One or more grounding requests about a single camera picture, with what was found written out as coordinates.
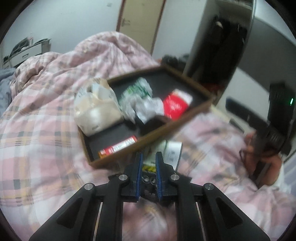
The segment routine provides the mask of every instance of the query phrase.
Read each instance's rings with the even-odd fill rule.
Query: triangular cutout
[[[216,202],[227,229],[231,229],[237,225],[242,224],[242,218],[220,197],[216,198]]]
[[[78,198],[74,203],[71,204],[58,218],[57,223],[68,229],[74,227],[80,206],[82,204],[82,198]]]

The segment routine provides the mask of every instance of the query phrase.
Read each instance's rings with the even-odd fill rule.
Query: gray panel
[[[267,90],[280,80],[296,90],[296,46],[256,18],[239,67]]]

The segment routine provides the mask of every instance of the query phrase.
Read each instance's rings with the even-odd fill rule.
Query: person's hand
[[[243,151],[243,163],[249,175],[252,175],[256,169],[257,161],[254,157],[254,147],[251,145],[251,140],[253,138],[253,133],[246,135],[245,142],[247,144],[247,149]],[[260,159],[262,162],[270,163],[271,166],[267,170],[265,176],[261,180],[261,185],[273,185],[279,177],[279,172],[282,165],[282,160],[278,154],[271,157],[262,157]]]

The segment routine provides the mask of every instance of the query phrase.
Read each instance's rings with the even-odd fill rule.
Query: door handle
[[[121,26],[130,26],[131,25],[131,22],[130,20],[126,20],[125,18],[122,19],[122,23],[121,23]]]

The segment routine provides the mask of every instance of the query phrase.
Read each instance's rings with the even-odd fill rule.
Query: pink plaid comforter
[[[0,208],[22,240],[83,184],[106,183],[111,170],[86,161],[73,118],[77,90],[90,78],[111,78],[157,63],[135,41],[116,32],[91,36],[66,54],[24,62],[11,84],[13,101],[0,120]],[[294,197],[274,188],[256,191],[239,161],[242,136],[213,114],[179,130],[179,171],[197,184],[212,182],[272,240],[296,212]],[[176,240],[174,208],[144,199],[124,205],[123,240]]]

